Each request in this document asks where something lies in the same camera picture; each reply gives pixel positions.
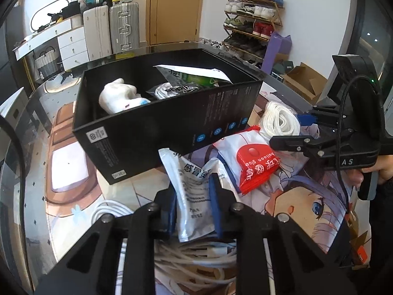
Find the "open black cardboard box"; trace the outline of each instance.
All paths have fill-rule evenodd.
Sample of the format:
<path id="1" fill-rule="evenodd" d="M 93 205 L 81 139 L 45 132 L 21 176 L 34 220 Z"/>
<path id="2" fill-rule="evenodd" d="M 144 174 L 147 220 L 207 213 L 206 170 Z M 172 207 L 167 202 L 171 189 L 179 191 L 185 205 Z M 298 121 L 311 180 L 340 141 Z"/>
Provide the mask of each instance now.
<path id="1" fill-rule="evenodd" d="M 164 100 L 146 91 L 165 83 L 156 65 L 222 70 L 233 84 Z M 98 104 L 105 84 L 123 78 L 152 103 L 108 115 Z M 187 154 L 247 126 L 262 81 L 203 48 L 146 54 L 85 71 L 73 132 L 109 184 L 161 165 L 158 149 Z"/>

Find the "white drawer cabinet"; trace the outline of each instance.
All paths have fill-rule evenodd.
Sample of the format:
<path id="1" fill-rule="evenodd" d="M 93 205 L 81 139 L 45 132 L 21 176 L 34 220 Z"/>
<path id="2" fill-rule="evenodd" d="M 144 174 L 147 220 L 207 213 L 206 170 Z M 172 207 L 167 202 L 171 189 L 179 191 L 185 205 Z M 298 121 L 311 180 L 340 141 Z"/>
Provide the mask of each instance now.
<path id="1" fill-rule="evenodd" d="M 66 60 L 63 60 L 64 70 L 71 70 L 72 68 L 79 66 L 81 64 L 89 62 L 89 56 L 87 51 L 80 54 L 74 55 Z"/>
<path id="2" fill-rule="evenodd" d="M 87 51 L 86 40 L 80 40 L 60 49 L 62 60 L 66 60 L 74 55 Z"/>
<path id="3" fill-rule="evenodd" d="M 80 27 L 79 29 L 67 32 L 62 36 L 59 36 L 57 40 L 58 40 L 58 47 L 60 49 L 72 43 L 84 40 L 84 28 Z"/>
<path id="4" fill-rule="evenodd" d="M 17 50 L 15 50 L 16 60 L 21 59 L 26 54 L 33 51 L 36 47 L 39 47 L 50 39 L 60 36 L 71 29 L 71 19 L 64 20 L 45 29 L 34 36 L 29 42 L 26 42 L 24 45 L 21 45 Z"/>

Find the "white medicine packet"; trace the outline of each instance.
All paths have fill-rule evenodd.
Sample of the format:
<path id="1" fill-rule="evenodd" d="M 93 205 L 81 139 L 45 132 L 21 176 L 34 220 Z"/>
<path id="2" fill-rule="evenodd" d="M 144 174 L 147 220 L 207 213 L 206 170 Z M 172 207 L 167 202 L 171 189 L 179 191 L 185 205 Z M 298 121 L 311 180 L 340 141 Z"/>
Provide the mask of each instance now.
<path id="1" fill-rule="evenodd" d="M 209 176 L 217 173 L 221 186 L 240 201 L 223 163 L 212 158 L 199 167 L 169 148 L 158 150 L 177 196 L 177 232 L 180 242 L 187 242 L 214 231 L 209 197 Z"/>

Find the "white plush toy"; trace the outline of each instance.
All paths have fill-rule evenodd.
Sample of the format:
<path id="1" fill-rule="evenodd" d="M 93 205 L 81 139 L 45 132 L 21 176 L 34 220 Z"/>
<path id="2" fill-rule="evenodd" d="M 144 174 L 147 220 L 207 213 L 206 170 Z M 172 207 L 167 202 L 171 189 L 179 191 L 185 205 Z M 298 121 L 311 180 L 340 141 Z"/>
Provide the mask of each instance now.
<path id="1" fill-rule="evenodd" d="M 105 85 L 99 96 L 98 103 L 108 114 L 114 114 L 150 103 L 150 101 L 137 94 L 135 86 L 124 84 L 124 80 L 118 78 Z"/>

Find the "screw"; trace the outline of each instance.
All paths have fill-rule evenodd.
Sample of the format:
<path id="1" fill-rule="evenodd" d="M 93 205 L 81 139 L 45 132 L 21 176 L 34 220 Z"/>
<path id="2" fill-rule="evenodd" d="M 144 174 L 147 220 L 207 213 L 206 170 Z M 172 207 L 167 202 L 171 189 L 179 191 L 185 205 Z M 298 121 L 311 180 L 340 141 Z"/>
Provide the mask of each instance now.
<path id="1" fill-rule="evenodd" d="M 160 207 L 156 203 L 150 203 L 149 208 L 147 209 L 149 212 L 156 212 Z"/>
<path id="2" fill-rule="evenodd" d="M 277 218 L 278 218 L 278 220 L 279 220 L 280 222 L 282 222 L 282 223 L 286 223 L 286 222 L 289 221 L 289 215 L 288 215 L 288 214 L 285 214 L 285 213 L 280 213 L 280 214 L 278 214 L 278 215 L 277 215 Z"/>
<path id="3" fill-rule="evenodd" d="M 232 205 L 232 210 L 234 210 L 234 211 L 241 211 L 242 209 L 244 209 L 244 204 L 242 204 L 242 203 L 234 203 L 233 205 Z"/>
<path id="4" fill-rule="evenodd" d="M 111 222 L 115 217 L 112 214 L 106 213 L 101 216 L 101 222 L 103 223 L 109 223 Z"/>

